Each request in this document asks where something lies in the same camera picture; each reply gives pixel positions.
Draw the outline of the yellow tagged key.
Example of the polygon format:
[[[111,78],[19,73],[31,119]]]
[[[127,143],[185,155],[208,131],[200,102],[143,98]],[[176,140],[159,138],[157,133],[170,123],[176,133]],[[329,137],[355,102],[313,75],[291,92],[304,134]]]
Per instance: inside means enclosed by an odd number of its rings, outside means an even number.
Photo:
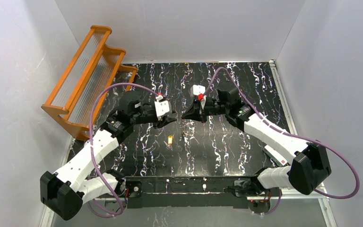
[[[167,137],[167,141],[165,141],[166,144],[166,148],[167,149],[172,149],[172,145],[173,145],[173,136],[168,136]]]

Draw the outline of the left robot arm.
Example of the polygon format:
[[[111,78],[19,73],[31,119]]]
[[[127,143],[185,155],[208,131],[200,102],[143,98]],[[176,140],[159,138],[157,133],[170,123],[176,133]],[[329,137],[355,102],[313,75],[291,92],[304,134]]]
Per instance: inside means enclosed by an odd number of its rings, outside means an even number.
[[[106,193],[123,196],[127,191],[125,175],[107,170],[88,179],[90,173],[110,152],[134,131],[135,125],[152,123],[162,128],[176,119],[168,99],[159,95],[152,103],[142,102],[137,91],[127,92],[84,147],[54,173],[45,172],[40,178],[41,202],[63,220],[72,219],[82,206]]]

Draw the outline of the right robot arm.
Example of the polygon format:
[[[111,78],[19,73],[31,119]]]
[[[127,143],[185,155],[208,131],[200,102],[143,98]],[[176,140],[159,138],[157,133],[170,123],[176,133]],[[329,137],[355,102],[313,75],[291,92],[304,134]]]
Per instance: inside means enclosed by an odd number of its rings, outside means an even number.
[[[204,92],[204,86],[193,85],[190,88],[194,100],[190,109],[182,115],[183,119],[205,123],[208,116],[223,114],[232,126],[264,142],[289,164],[259,170],[250,177],[248,186],[241,187],[244,192],[261,193],[271,188],[288,188],[309,195],[331,174],[325,148],[285,135],[277,125],[266,123],[264,117],[241,100],[238,89],[219,89],[218,99],[206,98]]]

